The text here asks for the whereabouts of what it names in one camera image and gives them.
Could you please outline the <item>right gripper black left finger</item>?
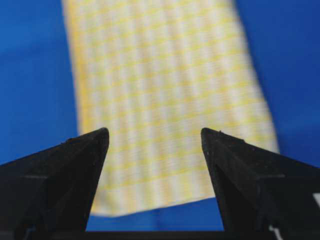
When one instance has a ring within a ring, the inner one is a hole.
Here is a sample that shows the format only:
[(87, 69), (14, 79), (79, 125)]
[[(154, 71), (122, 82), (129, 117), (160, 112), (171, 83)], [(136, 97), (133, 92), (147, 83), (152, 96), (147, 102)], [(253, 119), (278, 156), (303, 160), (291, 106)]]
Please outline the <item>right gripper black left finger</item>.
[(0, 237), (86, 230), (109, 147), (103, 127), (0, 167)]

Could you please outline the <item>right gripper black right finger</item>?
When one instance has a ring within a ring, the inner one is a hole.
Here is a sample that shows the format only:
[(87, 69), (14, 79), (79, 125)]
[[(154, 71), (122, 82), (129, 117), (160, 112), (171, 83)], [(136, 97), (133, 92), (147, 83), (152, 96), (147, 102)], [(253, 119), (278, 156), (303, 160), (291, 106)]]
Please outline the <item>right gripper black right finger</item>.
[(317, 240), (320, 170), (203, 128), (201, 146), (228, 240)]

